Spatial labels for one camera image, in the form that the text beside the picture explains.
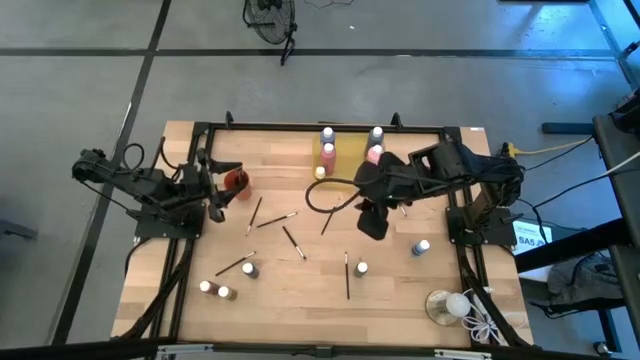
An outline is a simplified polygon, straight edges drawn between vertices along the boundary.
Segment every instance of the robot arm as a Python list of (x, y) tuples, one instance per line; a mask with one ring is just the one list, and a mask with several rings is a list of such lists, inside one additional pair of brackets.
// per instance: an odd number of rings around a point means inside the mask
[[(162, 149), (164, 138), (158, 146), (155, 158)], [(192, 211), (190, 206), (209, 199), (209, 218), (215, 222), (225, 220), (222, 208), (225, 208), (246, 184), (237, 188), (220, 191), (212, 183), (212, 174), (222, 174), (230, 170), (239, 171), (242, 163), (217, 162), (207, 156), (203, 149), (196, 151), (200, 168), (183, 164), (172, 178), (165, 176), (160, 169), (128, 169), (114, 165), (107, 160), (102, 150), (82, 150), (80, 159), (73, 164), (72, 176), (81, 183), (87, 181), (102, 184), (109, 183), (133, 197), (143, 205), (142, 210), (128, 210), (134, 219), (161, 221), (179, 227), (185, 223)], [(179, 172), (182, 178), (177, 180)]]
[(362, 163), (354, 178), (353, 185), (365, 198), (356, 205), (362, 211), (358, 229), (381, 240), (389, 226), (389, 208), (480, 183), (481, 194), (461, 208), (460, 216), (466, 230), (478, 232), (488, 225), (497, 207), (509, 206), (520, 196), (523, 178), (523, 168), (515, 160), (476, 155), (456, 142), (441, 142), (415, 151), (409, 154), (408, 164), (385, 152), (377, 165)]

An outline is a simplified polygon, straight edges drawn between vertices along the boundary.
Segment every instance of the black metal frame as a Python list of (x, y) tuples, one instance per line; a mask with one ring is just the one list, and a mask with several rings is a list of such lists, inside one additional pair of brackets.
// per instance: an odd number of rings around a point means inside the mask
[[(341, 125), (335, 124), (333, 125), (336, 130), (340, 132), (367, 132), (370, 129), (369, 125)], [(216, 130), (235, 130), (235, 131), (243, 131), (243, 130), (260, 130), (260, 131), (313, 131), (320, 132), (325, 127), (325, 124), (277, 124), (277, 123), (235, 123), (233, 116), (230, 112), (226, 113), (225, 122), (224, 123), (204, 123), (197, 122), (194, 124), (193, 134), (191, 139), (191, 144), (189, 147), (189, 155), (187, 157), (187, 161), (192, 162), (195, 154), (195, 149), (200, 142), (200, 137), (206, 136), (206, 145), (205, 151), (208, 154), (211, 154), (213, 139), (215, 136)], [(393, 115), (391, 120), (391, 125), (382, 126), (383, 130), (386, 133), (413, 133), (413, 134), (433, 134), (437, 135), (440, 141), (447, 141), (449, 139), (453, 139), (455, 141), (461, 141), (460, 128), (458, 127), (418, 127), (411, 126), (405, 127), (402, 124), (400, 116), (396, 113)], [(471, 190), (469, 187), (466, 187), (463, 190), (464, 202), (470, 203), (472, 201)], [(457, 206), (457, 198), (453, 193), (448, 194), (448, 200), (450, 206)], [(455, 244), (452, 246), (456, 246), (456, 255), (459, 264), (460, 278), (461, 284), (464, 290), (473, 288), (481, 288), (483, 286), (488, 285), (488, 278), (486, 274), (486, 267), (484, 263), (484, 256), (482, 253), (481, 246), (473, 246), (473, 255), (476, 263), (476, 272), (477, 278), (475, 279), (475, 274), (471, 270), (469, 261), (466, 255), (466, 247), (462, 244)], [(189, 256), (188, 266), (191, 264), (192, 257)], [(171, 265), (175, 261), (175, 259), (169, 255), (165, 259), (165, 266), (163, 271), (171, 268)], [(176, 292), (175, 303), (173, 315), (170, 320), (170, 330), (169, 330), (169, 338), (176, 339), (178, 337), (179, 325), (180, 325), (180, 315), (182, 311), (182, 306), (184, 304), (184, 298), (186, 293), (186, 282), (188, 280), (188, 272), (184, 275), (184, 277), (180, 280), (180, 285), (178, 286), (178, 290)], [(485, 305), (487, 310), (492, 313), (499, 313), (499, 310), (492, 302)], [(515, 331), (508, 326), (506, 320), (499, 316), (495, 317), (496, 323), (501, 328), (508, 328), (509, 331), (506, 334), (503, 334), (507, 343), (516, 348), (527, 348), (532, 349), (533, 352), (537, 352), (538, 349), (534, 346), (531, 346), (520, 339)], [(477, 351), (477, 347), (483, 347), (484, 345), (475, 342), (471, 339), (471, 348), (465, 349), (468, 351)], [(288, 345), (288, 344), (239, 344), (239, 343), (215, 343), (214, 348), (217, 352), (220, 351), (229, 351), (229, 352), (259, 352), (259, 353), (289, 353), (289, 354), (308, 354), (314, 355), (317, 357), (333, 357), (336, 355), (411, 355), (411, 356), (434, 356), (437, 351), (440, 351), (436, 348), (401, 348), (401, 347), (356, 347), (356, 346), (317, 346), (317, 345)], [(491, 351), (495, 351), (500, 347), (489, 347)]]
[[(340, 132), (366, 132), (370, 129), (367, 125), (333, 125)], [(226, 121), (224, 123), (195, 123), (192, 133), (191, 144), (189, 147), (189, 155), (187, 161), (192, 163), (195, 157), (195, 149), (198, 147), (201, 136), (206, 136), (205, 150), (211, 153), (213, 147), (213, 139), (216, 130), (261, 130), (261, 131), (314, 131), (319, 132), (325, 127), (325, 124), (264, 124), (264, 123), (235, 123), (233, 117), (229, 112), (226, 114)], [(403, 134), (433, 134), (438, 135), (440, 141), (447, 141), (448, 139), (461, 140), (460, 129), (457, 127), (417, 127), (410, 126), (405, 127), (400, 120), (400, 116), (394, 114), (391, 125), (382, 126), (387, 133), (403, 133)], [(470, 188), (467, 187), (463, 190), (464, 202), (469, 203), (472, 201)], [(456, 206), (457, 199), (453, 193), (448, 194), (450, 206)], [(154, 299), (152, 306), (156, 311), (151, 324), (151, 338), (139, 339), (134, 336), (133, 338), (118, 339), (111, 342), (100, 343), (87, 343), (87, 344), (73, 344), (73, 345), (57, 345), (51, 347), (37, 347), (28, 349), (16, 349), (0, 351), (0, 359), (13, 359), (13, 358), (56, 358), (56, 359), (74, 359), (74, 358), (105, 358), (105, 359), (126, 359), (131, 356), (145, 356), (152, 358), (157, 355), (159, 346), (161, 345), (176, 345), (178, 344), (178, 332), (180, 319), (182, 314), (182, 307), (184, 304), (186, 294), (186, 283), (189, 275), (189, 268), (191, 267), (191, 260), (193, 255), (193, 248), (195, 246), (195, 239), (187, 239), (185, 245), (185, 251), (182, 255), (182, 274), (178, 280), (177, 291), (175, 296), (175, 302), (173, 307), (173, 313), (170, 320), (170, 329), (168, 337), (154, 337), (159, 335), (159, 323), (162, 319), (162, 309), (164, 307), (164, 301), (166, 301), (166, 295), (171, 292), (170, 288), (166, 288), (168, 280), (173, 278), (173, 284), (175, 285), (174, 273), (176, 270), (171, 271), (175, 262), (175, 256), (177, 253), (177, 239), (171, 239), (167, 256), (165, 258), (165, 264), (163, 269), (163, 276), (161, 282), (161, 292), (163, 296), (159, 296)], [(498, 308), (491, 302), (489, 295), (480, 291), (482, 286), (488, 285), (486, 268), (484, 264), (482, 248), (480, 246), (473, 247), (474, 258), (476, 261), (476, 271), (478, 273), (477, 278), (473, 270), (469, 265), (469, 261), (466, 255), (466, 248), (461, 244), (452, 245), (456, 246), (456, 254), (458, 258), (460, 278), (463, 288), (476, 289), (477, 295), (480, 300), (483, 301), (487, 311), (490, 314), (500, 314)], [(493, 359), (513, 359), (521, 358), (523, 360), (529, 359), (597, 359), (593, 356), (575, 355), (567, 353), (558, 353), (544, 351), (536, 346), (531, 346), (520, 339), (515, 330), (509, 327), (506, 320), (501, 316), (492, 317), (496, 322), (496, 325), (500, 329), (506, 329), (503, 331), (503, 336), (508, 347), (497, 346), (495, 344), (481, 344), (473, 341), (471, 338), (471, 347), (466, 349), (446, 349), (446, 348), (432, 348), (432, 347), (365, 347), (365, 346), (333, 346), (333, 345), (291, 345), (291, 344), (241, 344), (241, 343), (213, 343), (207, 344), (206, 351), (216, 352), (244, 352), (244, 353), (284, 353), (284, 354), (306, 354), (316, 357), (328, 358), (337, 355), (395, 355), (395, 356), (451, 356), (449, 352), (455, 351), (467, 351), (467, 352), (483, 352), (492, 355)], [(139, 337), (144, 332), (144, 328), (137, 327), (130, 330), (128, 333), (133, 333)]]

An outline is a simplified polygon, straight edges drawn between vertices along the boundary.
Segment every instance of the wooden tabletop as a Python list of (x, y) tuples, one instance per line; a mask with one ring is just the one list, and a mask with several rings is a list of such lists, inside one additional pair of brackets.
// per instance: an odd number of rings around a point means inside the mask
[[(170, 121), (165, 128), (165, 151), (174, 164), (185, 162), (193, 122)], [(463, 143), (477, 154), (488, 154), (482, 128), (462, 128)], [(336, 213), (323, 236), (327, 215), (310, 210), (304, 191), (311, 184), (312, 132), (218, 130), (212, 156), (221, 161), (241, 161), (251, 177), (253, 195), (234, 200), (225, 210), (226, 222), (207, 220), (195, 245), (186, 291), (179, 339), (185, 341), (282, 344), (450, 346), (470, 345), (460, 323), (440, 326), (425, 312), (425, 299), (434, 290), (460, 291), (455, 247), (449, 243), (444, 209), (446, 196), (425, 199), (389, 215), (389, 231), (374, 241), (356, 228), (359, 212), (351, 207)], [(388, 151), (407, 159), (408, 153), (435, 144), (436, 135), (386, 134)], [(158, 168), (171, 174), (159, 160)], [(331, 208), (355, 189), (323, 189), (312, 202)], [(479, 186), (472, 188), (474, 196)], [(254, 229), (245, 230), (260, 196)], [(256, 229), (255, 225), (299, 211), (297, 216)], [(287, 239), (285, 225), (308, 257), (303, 261)], [(429, 251), (411, 255), (419, 240), (431, 243)], [(128, 330), (155, 296), (168, 240), (152, 240), (133, 255), (113, 335)], [(526, 321), (518, 333), (532, 342), (513, 257), (499, 247), (485, 246), (484, 258), (492, 295), (514, 326)], [(214, 274), (242, 256), (260, 270), (252, 280), (241, 266)], [(351, 299), (347, 300), (344, 252), (349, 254)], [(358, 259), (369, 265), (362, 278), (351, 275)], [(209, 280), (238, 291), (234, 301), (205, 295), (199, 283)], [(173, 299), (165, 309), (162, 334), (168, 332)]]

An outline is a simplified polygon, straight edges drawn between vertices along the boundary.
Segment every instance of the electric fan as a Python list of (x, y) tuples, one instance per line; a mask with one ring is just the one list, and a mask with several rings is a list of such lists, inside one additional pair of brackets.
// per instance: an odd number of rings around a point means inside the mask
[(298, 29), (298, 25), (295, 23), (294, 1), (245, 0), (242, 10), (242, 20), (248, 27), (253, 28), (262, 40), (274, 45), (287, 41), (280, 57), (281, 66), (291, 55), (296, 44), (293, 32)]

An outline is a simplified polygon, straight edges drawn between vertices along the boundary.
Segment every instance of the concrete floor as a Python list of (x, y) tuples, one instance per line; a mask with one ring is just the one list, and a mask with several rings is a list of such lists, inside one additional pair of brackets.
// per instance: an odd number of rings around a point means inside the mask
[[(146, 48), (161, 2), (2, 0), (0, 47)], [(608, 49), (585, 4), (296, 5), (299, 48)], [(621, 47), (640, 39), (620, 1), (598, 5)], [(174, 1), (160, 48), (268, 48), (241, 23), (240, 12), (240, 1)], [(83, 148), (113, 149), (141, 63), (141, 57), (0, 57), (0, 165), (8, 170), (0, 180), (0, 216), (40, 231), (35, 241), (0, 241), (0, 348), (49, 339), (95, 200), (70, 178), (70, 167)], [(588, 122), (630, 91), (611, 59), (309, 56), (280, 67), (275, 57), (156, 57), (131, 141), (153, 148), (165, 121), (221, 121), (226, 110), (242, 122), (375, 124), (399, 112), (405, 124), (485, 127), (492, 151), (503, 141), (538, 149), (582, 138), (544, 136), (542, 122)], [(603, 169), (589, 144), (528, 173), (522, 197), (537, 202)], [(620, 214), (610, 184), (601, 181), (541, 215), (591, 227)], [(119, 208), (109, 209), (70, 341), (109, 337), (133, 228)], [(638, 358), (626, 310), (614, 316), (621, 356)], [(593, 354), (591, 343), (602, 340), (595, 313), (548, 320), (531, 307), (529, 317), (536, 343), (546, 349)]]

